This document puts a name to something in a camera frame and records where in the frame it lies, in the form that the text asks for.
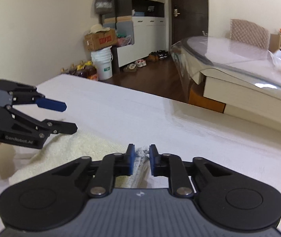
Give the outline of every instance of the cardboard box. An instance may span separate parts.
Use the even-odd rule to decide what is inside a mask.
[[[111,45],[117,44],[115,29],[111,28],[107,32],[97,32],[84,36],[85,47],[88,51],[97,51]]]

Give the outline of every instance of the shoe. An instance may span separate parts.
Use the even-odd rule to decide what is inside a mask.
[[[148,55],[147,60],[155,62],[158,59],[157,59],[156,55],[152,52],[151,54]]]
[[[143,64],[143,67],[147,66],[147,63],[146,63],[146,61],[144,59],[141,59],[141,63]]]
[[[157,53],[158,53],[160,60],[163,60],[165,58],[165,53],[163,51],[160,50],[160,51],[157,51]]]
[[[135,61],[135,64],[136,64],[137,67],[139,67],[139,68],[142,68],[142,67],[144,67],[144,66],[147,65],[147,64],[146,64],[146,61],[143,60],[143,59],[140,59],[140,60],[138,60],[138,61]]]
[[[137,67],[135,63],[131,63],[129,65],[127,65],[125,68],[123,68],[124,72],[136,72]]]
[[[169,52],[167,51],[163,51],[165,53],[165,58],[168,58],[170,55],[169,55]]]

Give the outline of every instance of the dark wooden door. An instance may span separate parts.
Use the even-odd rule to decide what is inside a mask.
[[[208,0],[171,0],[172,43],[208,33]],[[174,16],[174,9],[180,13]]]

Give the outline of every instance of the sneaker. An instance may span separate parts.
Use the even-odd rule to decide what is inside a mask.
[[[157,53],[158,53],[158,56],[159,56],[160,60],[163,60],[165,58],[165,54],[164,54],[163,51],[160,50],[160,51],[157,51]]]
[[[169,57],[169,52],[167,51],[163,51],[165,53],[165,58],[168,58]]]
[[[135,64],[137,65],[137,67],[142,68],[143,66],[146,66],[146,62],[145,62],[145,64],[143,62],[144,62],[144,60],[138,60],[138,61],[135,61]]]
[[[144,67],[144,66],[147,66],[147,63],[146,63],[145,60],[141,59],[141,63],[143,64],[143,67]]]
[[[129,65],[127,65],[125,68],[123,68],[124,72],[136,72],[137,67],[135,63],[131,63]]]

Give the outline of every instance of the cabinet drawer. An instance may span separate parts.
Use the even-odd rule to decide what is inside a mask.
[[[132,17],[134,26],[142,26],[146,24],[146,17]]]
[[[146,26],[165,25],[165,18],[159,17],[146,17]]]
[[[156,22],[157,22],[156,25],[163,25],[163,26],[166,25],[166,20],[165,20],[165,18],[156,18]]]

